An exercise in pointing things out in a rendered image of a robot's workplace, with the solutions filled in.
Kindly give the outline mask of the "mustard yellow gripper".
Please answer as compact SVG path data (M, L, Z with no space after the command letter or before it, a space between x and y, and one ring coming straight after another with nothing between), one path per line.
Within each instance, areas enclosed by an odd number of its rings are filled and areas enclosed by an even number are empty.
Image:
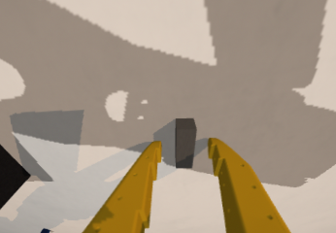
M223 141L209 138L208 155L218 177L226 233L291 233L252 169ZM161 142L138 157L83 233L145 233L150 228L152 184Z

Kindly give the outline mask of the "small blue block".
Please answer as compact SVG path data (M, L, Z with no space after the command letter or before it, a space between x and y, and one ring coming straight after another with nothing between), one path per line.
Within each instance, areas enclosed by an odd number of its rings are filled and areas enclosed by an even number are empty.
M41 231L41 233L50 233L50 230L43 228L43 230Z

